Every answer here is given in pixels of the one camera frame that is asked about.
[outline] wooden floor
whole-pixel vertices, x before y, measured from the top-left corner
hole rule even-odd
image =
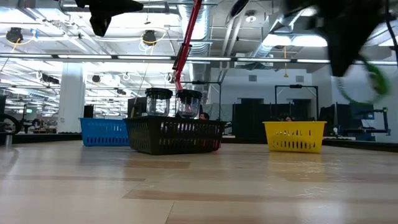
[[[149,156],[81,145],[0,149],[0,223],[398,223],[398,154],[224,144]]]

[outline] blue basket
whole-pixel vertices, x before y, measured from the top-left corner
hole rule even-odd
[[[80,118],[85,146],[128,146],[126,124],[123,120]]]

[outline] white column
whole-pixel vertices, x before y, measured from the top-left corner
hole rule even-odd
[[[61,79],[58,133],[80,133],[85,107],[86,73],[82,63],[64,63]]]

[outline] green cable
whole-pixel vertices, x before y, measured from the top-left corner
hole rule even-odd
[[[364,63],[366,69],[368,70],[369,79],[371,80],[372,83],[372,89],[377,93],[376,97],[369,101],[359,102],[348,96],[346,88],[344,87],[341,78],[337,78],[337,86],[341,95],[350,103],[371,105],[380,101],[383,97],[385,97],[389,93],[390,91],[389,85],[387,83],[387,79],[384,77],[380,69],[378,69],[374,65],[369,64],[368,61],[363,56],[359,56],[359,60]]]

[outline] red pole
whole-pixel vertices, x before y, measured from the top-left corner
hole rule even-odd
[[[179,55],[179,58],[177,58],[177,60],[178,60],[177,68],[174,72],[175,86],[176,86],[177,90],[182,90],[182,86],[180,83],[181,72],[184,68],[185,62],[187,62],[187,56],[188,56],[188,52],[189,52],[189,43],[191,42],[193,28],[195,26],[195,23],[197,22],[199,10],[201,7],[201,2],[202,2],[202,0],[195,0],[193,2],[193,8],[192,8],[191,16],[189,18],[187,31],[185,32],[184,42],[181,46],[182,53],[181,53],[181,55]]]

